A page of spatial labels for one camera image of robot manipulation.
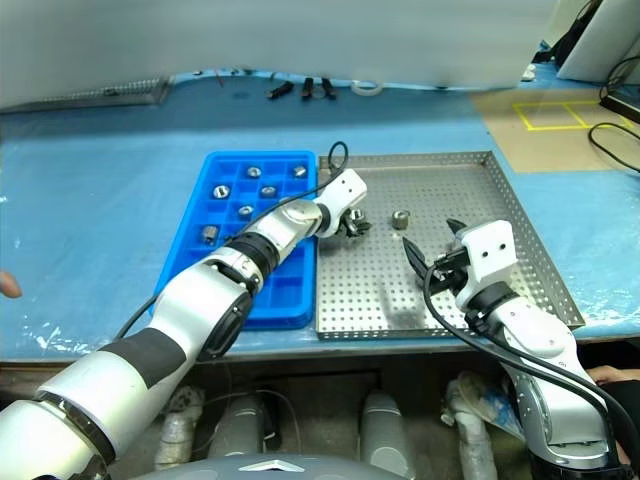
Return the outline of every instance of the blue plastic tray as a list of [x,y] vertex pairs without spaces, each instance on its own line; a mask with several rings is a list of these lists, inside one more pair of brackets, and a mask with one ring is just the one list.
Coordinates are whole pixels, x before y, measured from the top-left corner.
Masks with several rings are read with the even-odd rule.
[[[307,175],[296,178],[293,169],[304,166]],[[247,175],[249,167],[262,171],[260,178]],[[159,292],[177,273],[224,244],[247,220],[238,209],[254,208],[256,216],[282,197],[302,193],[316,186],[316,158],[307,151],[214,152],[207,156],[187,209],[169,250],[156,285]],[[213,197],[213,189],[226,185],[231,189],[226,199]],[[275,198],[260,197],[260,189],[273,186]],[[213,245],[202,239],[207,225],[218,227]],[[254,299],[253,310],[245,324],[247,329],[300,328],[311,320],[316,272],[315,239],[301,242],[291,255],[269,276]]]

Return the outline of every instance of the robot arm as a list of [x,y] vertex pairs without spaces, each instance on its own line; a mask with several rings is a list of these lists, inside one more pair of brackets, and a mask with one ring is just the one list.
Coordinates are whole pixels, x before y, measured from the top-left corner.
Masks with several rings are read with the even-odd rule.
[[[460,222],[448,223],[455,245],[436,260],[430,293],[451,290],[476,333],[593,383],[578,361],[576,341],[567,326],[509,287],[517,263],[511,224],[496,221],[466,228]],[[427,267],[421,252],[408,240],[405,250],[414,270],[424,277]],[[525,358],[520,360],[555,375]],[[612,464],[610,453],[616,445],[607,435],[607,419],[591,403],[513,366],[504,367],[515,387],[534,478],[627,478],[627,468]],[[604,405],[600,398],[593,398]]]
[[102,347],[0,413],[3,480],[99,479],[153,421],[198,359],[224,354],[252,300],[298,242],[335,234],[366,195],[345,170],[314,200],[295,200],[173,278],[150,324]]

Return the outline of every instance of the perforated metal tray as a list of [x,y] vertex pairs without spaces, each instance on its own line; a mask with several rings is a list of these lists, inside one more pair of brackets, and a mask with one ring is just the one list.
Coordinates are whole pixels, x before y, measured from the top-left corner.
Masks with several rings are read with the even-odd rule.
[[171,88],[171,83],[170,78],[139,80],[97,90],[43,98],[36,102],[0,109],[0,113],[115,107],[118,105],[153,105],[164,101]]
[[[453,239],[447,218],[468,225],[510,221],[519,260],[512,288],[571,328],[584,325],[492,152],[359,156],[350,158],[350,167],[367,183],[362,208],[373,228],[361,238],[319,242],[316,331],[321,339],[449,336],[426,310],[402,248],[407,236],[431,263]],[[409,228],[399,232],[390,219],[401,209],[411,216]],[[450,293],[435,296],[434,305],[449,322],[466,328]]]

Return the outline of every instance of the table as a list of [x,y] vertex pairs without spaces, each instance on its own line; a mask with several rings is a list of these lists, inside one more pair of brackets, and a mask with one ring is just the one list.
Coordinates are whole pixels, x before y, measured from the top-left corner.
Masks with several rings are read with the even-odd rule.
[[[583,88],[548,67],[522,88]],[[581,340],[640,335],[640,178],[603,170],[516,173],[468,93],[387,89],[335,102],[273,102],[267,78],[181,75],[160,106],[14,114],[2,122],[0,359],[67,361],[99,348],[150,295],[206,154],[493,150],[574,297]],[[450,338],[319,341],[313,326],[243,332],[229,358],[443,351]]]

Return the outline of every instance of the black cable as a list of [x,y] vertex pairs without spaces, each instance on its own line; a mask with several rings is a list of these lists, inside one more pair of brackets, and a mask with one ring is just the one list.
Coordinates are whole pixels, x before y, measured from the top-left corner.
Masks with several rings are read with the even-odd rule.
[[144,302],[144,304],[138,310],[136,310],[135,313],[131,315],[131,317],[129,317],[129,320],[127,320],[124,323],[124,325],[122,325],[120,330],[118,330],[118,333],[116,333],[115,337],[113,337],[114,342],[116,340],[120,340],[127,334],[127,332],[131,329],[133,324],[138,321],[138,319],[142,316],[142,314],[146,312],[149,309],[149,307],[156,302],[156,300],[158,299],[158,295],[160,294],[156,293],[151,298],[149,298],[149,300]]
[[[344,157],[342,159],[342,162],[340,162],[339,165],[334,165],[333,153],[335,152],[335,149],[337,147],[342,147],[342,150],[344,151]],[[276,203],[272,207],[267,208],[266,210],[261,212],[260,215],[258,215],[256,218],[251,220],[251,222],[245,225],[244,228],[236,234],[236,236],[244,232],[247,228],[255,224],[261,218],[264,218],[266,215],[273,212],[276,208],[286,205],[287,203],[293,202],[294,200],[298,200],[302,197],[306,197],[307,195],[317,193],[323,188],[325,188],[327,185],[329,185],[331,182],[333,182],[342,172],[344,172],[345,168],[347,168],[347,163],[349,162],[349,147],[347,147],[347,144],[342,141],[337,141],[333,145],[331,145],[331,148],[329,149],[329,153],[327,155],[327,161],[329,163],[329,170],[331,171],[331,176],[326,181],[320,183],[315,188],[307,190],[306,192],[299,193],[298,195],[294,195],[293,197],[289,197],[286,200],[280,203]],[[133,315],[131,315],[129,320],[125,322],[122,328],[118,330],[118,333],[116,333],[115,337],[113,337],[113,341],[119,340],[127,334],[127,332],[131,329],[133,324],[138,321],[138,319],[142,316],[142,314],[146,312],[149,309],[149,307],[155,303],[155,301],[158,299],[158,295],[159,295],[158,293],[153,295],[138,310],[136,310],[136,312]]]
[[587,3],[585,3],[582,8],[580,8],[580,10],[578,10],[578,14],[576,15],[576,18],[574,18],[573,23],[577,22],[578,20],[580,20],[582,18],[582,14],[585,13],[587,11],[587,9],[589,7],[591,7],[591,5],[594,3],[595,0],[587,0]]
[[[624,59],[620,60],[618,63],[616,63],[611,68],[611,70],[609,70],[609,74],[607,75],[607,79],[605,80],[605,83],[600,87],[600,91],[598,92],[598,96],[600,97],[600,100],[602,100],[604,97],[609,95],[609,88],[612,85],[616,84],[618,81],[620,81],[620,79],[622,78],[620,75],[617,76],[617,77],[613,76],[613,74],[616,72],[616,70],[618,70],[618,68],[620,68],[625,63],[633,62],[634,60],[640,60],[640,55],[634,55],[632,57],[624,58]],[[603,92],[604,92],[605,88],[607,89],[607,95],[603,95]]]
[[[339,165],[333,164],[333,152],[335,151],[336,147],[342,147],[342,150],[344,151],[344,158],[342,159],[342,162]],[[254,225],[258,220],[261,220],[265,216],[269,215],[276,208],[280,208],[281,206],[286,205],[287,203],[293,202],[294,200],[299,200],[300,198],[306,197],[307,195],[317,193],[323,188],[325,188],[327,185],[329,185],[331,182],[333,182],[342,172],[344,172],[345,168],[347,168],[347,163],[349,162],[349,147],[347,147],[347,144],[339,140],[333,145],[331,145],[331,148],[329,149],[329,153],[327,154],[327,161],[329,163],[329,170],[331,171],[331,176],[327,180],[320,183],[315,188],[312,188],[310,190],[307,190],[306,192],[302,192],[297,195],[294,195],[293,197],[289,197],[286,200],[276,203],[275,205],[272,205],[266,210],[263,210],[257,217],[252,219],[238,233],[236,233],[234,237],[237,237],[242,232],[245,232],[247,228],[249,228],[251,225]]]
[[640,173],[640,167],[636,167],[635,165],[631,165],[630,163],[625,162],[620,157],[618,157],[616,154],[614,154],[611,150],[603,147],[602,144],[600,144],[598,141],[596,141],[595,138],[593,138],[593,132],[596,131],[598,128],[603,127],[603,126],[610,126],[610,127],[618,128],[618,129],[622,130],[623,132],[628,133],[632,137],[635,137],[638,141],[640,141],[640,135],[632,132],[628,128],[623,127],[622,125],[618,125],[617,123],[611,123],[611,122],[597,123],[593,127],[591,127],[591,129],[589,130],[589,133],[588,133],[589,141],[591,143],[593,143],[596,147],[598,147],[604,153],[609,155],[611,158],[613,158],[619,164],[624,165],[625,167],[627,167],[627,168],[629,168],[629,169],[631,169],[631,170],[633,170],[635,172]]
[[[482,343],[480,343],[478,340],[476,340],[474,337],[472,337],[471,335],[469,335],[466,332],[463,332],[462,330],[459,330],[458,328],[454,327],[453,325],[451,325],[449,322],[447,322],[444,317],[436,310],[436,308],[433,305],[433,302],[431,301],[431,292],[430,292],[430,287],[431,287],[431,278],[433,277],[433,272],[435,270],[435,265],[432,265],[431,267],[429,267],[429,269],[427,270],[427,273],[425,275],[424,278],[424,286],[422,289],[422,295],[424,297],[424,303],[427,306],[427,309],[429,310],[429,312],[431,312],[431,315],[433,315],[433,318],[435,318],[438,323],[440,323],[444,328],[446,328],[451,334],[453,334],[455,337],[457,337],[458,339],[462,340],[463,342],[465,342],[467,345],[473,347],[474,349],[482,352],[482,353],[486,353],[487,355],[490,355],[491,357],[493,357],[494,359],[498,360],[499,362],[505,364],[505,365],[509,365],[510,367],[513,367],[517,370],[520,370],[522,372],[528,373],[529,375],[532,375],[534,377],[540,378],[542,380],[545,380],[553,385],[556,385],[558,387],[564,388],[565,390],[568,390],[571,393],[574,393],[576,395],[578,395],[579,397],[583,398],[586,402],[588,402],[593,408],[596,409],[596,411],[600,414],[600,416],[602,417],[603,421],[605,422],[605,426],[606,426],[606,432],[607,432],[607,443],[609,445],[609,457],[610,457],[610,461],[612,464],[614,465],[618,465],[620,463],[619,459],[618,459],[618,453],[616,451],[616,442],[615,442],[615,436],[613,434],[613,428],[611,427],[610,422],[608,421],[609,416],[608,416],[608,412],[607,409],[605,408],[604,405],[602,405],[602,403],[600,401],[598,401],[597,398],[595,398],[593,395],[587,393],[584,391],[584,389],[579,388],[578,386],[574,385],[573,383],[563,379],[563,378],[558,378],[555,375],[551,375],[549,373],[546,373],[544,371],[541,371],[538,368],[535,367],[531,367],[527,364],[522,363],[522,361],[519,358],[519,354],[518,356],[514,356],[513,354],[511,355],[505,355],[504,353],[500,352],[497,349],[492,349],[486,345],[483,345]],[[554,373],[557,373],[563,377],[568,377],[571,378],[569,376],[569,372],[566,372],[565,370],[560,369],[559,367],[555,367],[554,365],[548,364],[542,360],[539,360],[535,357],[532,357],[535,361],[533,361],[533,363],[540,365],[544,368],[547,368],[548,370],[554,371]],[[602,391],[601,389],[599,389],[598,387],[596,387],[595,385],[590,384],[589,382],[586,382],[584,379],[575,376],[579,382],[582,385],[582,383],[584,382],[586,385],[588,385],[588,389],[595,392],[597,395],[601,396],[602,398],[605,399],[605,401],[607,402],[607,405],[609,405],[608,403],[608,399],[606,397],[610,397],[612,400],[612,404],[609,405],[609,408],[612,409],[616,409],[616,405],[617,407],[622,410],[623,414],[626,415],[627,418],[629,418],[629,414],[626,412],[626,410],[624,410],[622,408],[622,406],[613,398],[611,397],[611,395],[609,395],[608,393]],[[632,468],[634,471],[637,471],[638,464],[635,463],[634,461],[632,461]]]

